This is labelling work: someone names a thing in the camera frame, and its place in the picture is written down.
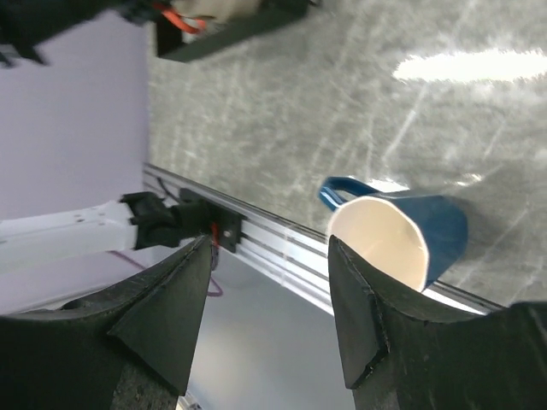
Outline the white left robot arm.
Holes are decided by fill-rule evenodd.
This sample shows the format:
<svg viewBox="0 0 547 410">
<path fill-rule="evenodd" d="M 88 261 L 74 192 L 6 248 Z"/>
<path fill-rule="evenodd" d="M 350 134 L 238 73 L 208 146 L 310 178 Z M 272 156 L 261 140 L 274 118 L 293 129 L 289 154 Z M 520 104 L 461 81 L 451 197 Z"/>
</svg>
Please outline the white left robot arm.
<svg viewBox="0 0 547 410">
<path fill-rule="evenodd" d="M 189 30 L 170 1 L 3 1 L 2 67 L 13 67 L 19 59 L 45 65 L 40 44 L 107 10 L 133 24 L 164 17 Z M 1 271 L 96 253 L 177 248 L 210 232 L 210 213 L 200 201 L 168 206 L 151 192 L 126 194 L 96 207 L 2 221 Z"/>
</svg>

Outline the pink mug orange handle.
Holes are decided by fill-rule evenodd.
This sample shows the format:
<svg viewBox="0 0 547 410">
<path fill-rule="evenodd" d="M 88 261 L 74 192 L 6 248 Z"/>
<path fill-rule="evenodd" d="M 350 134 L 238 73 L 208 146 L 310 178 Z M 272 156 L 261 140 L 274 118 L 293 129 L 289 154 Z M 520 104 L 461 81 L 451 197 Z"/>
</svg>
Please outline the pink mug orange handle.
<svg viewBox="0 0 547 410">
<path fill-rule="evenodd" d="M 167 19 L 167 21 L 184 33 L 199 34 L 207 28 L 207 23 L 204 20 L 184 17 L 174 6 L 167 3 L 156 1 L 154 7 Z"/>
</svg>

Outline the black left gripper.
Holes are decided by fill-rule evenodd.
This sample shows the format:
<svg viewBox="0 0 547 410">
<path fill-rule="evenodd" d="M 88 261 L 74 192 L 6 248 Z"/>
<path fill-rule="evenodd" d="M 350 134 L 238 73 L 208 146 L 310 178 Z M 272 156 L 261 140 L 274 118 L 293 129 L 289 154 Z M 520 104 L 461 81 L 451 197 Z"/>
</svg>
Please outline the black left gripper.
<svg viewBox="0 0 547 410">
<path fill-rule="evenodd" d="M 45 65 L 37 46 L 105 11 L 115 11 L 126 21 L 143 25 L 155 20 L 161 1 L 27 0 L 1 2 L 1 65 L 13 67 L 19 58 Z"/>
</svg>

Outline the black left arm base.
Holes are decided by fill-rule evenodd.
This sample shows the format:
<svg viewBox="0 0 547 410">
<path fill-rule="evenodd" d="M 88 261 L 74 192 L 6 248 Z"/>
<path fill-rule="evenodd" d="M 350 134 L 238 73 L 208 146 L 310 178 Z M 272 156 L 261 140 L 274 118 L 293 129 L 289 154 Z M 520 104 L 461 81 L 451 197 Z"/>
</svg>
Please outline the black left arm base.
<svg viewBox="0 0 547 410">
<path fill-rule="evenodd" d="M 242 214 L 188 188 L 179 190 L 177 208 L 182 238 L 210 234 L 220 247 L 236 253 L 242 237 Z"/>
</svg>

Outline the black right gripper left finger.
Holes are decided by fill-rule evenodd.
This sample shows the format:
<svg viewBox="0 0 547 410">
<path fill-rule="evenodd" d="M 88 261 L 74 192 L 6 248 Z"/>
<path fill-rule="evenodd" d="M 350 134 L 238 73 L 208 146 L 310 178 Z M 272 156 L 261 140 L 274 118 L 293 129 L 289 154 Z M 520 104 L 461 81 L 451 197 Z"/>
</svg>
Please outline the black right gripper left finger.
<svg viewBox="0 0 547 410">
<path fill-rule="evenodd" d="M 1 318 L 4 409 L 174 409 L 211 274 L 203 236 L 104 290 Z"/>
</svg>

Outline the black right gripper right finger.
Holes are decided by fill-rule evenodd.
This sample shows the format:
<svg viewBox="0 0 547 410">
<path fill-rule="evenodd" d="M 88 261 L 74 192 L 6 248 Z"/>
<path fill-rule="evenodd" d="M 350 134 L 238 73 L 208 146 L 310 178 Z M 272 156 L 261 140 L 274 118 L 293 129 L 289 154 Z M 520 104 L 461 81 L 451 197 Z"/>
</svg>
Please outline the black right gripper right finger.
<svg viewBox="0 0 547 410">
<path fill-rule="evenodd" d="M 356 408 L 545 408 L 544 302 L 465 312 L 399 283 L 336 237 L 328 272 Z"/>
</svg>

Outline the dark blue scalloped mug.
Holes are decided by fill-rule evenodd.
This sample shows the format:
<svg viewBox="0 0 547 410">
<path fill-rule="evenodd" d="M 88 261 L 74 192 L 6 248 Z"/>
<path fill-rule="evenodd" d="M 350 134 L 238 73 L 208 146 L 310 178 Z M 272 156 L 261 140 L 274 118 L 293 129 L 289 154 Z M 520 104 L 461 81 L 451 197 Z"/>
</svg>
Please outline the dark blue scalloped mug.
<svg viewBox="0 0 547 410">
<path fill-rule="evenodd" d="M 418 292 L 457 263 L 468 246 L 468 217 L 447 196 L 384 192 L 350 177 L 328 177 L 318 197 L 332 211 L 327 237 Z"/>
</svg>

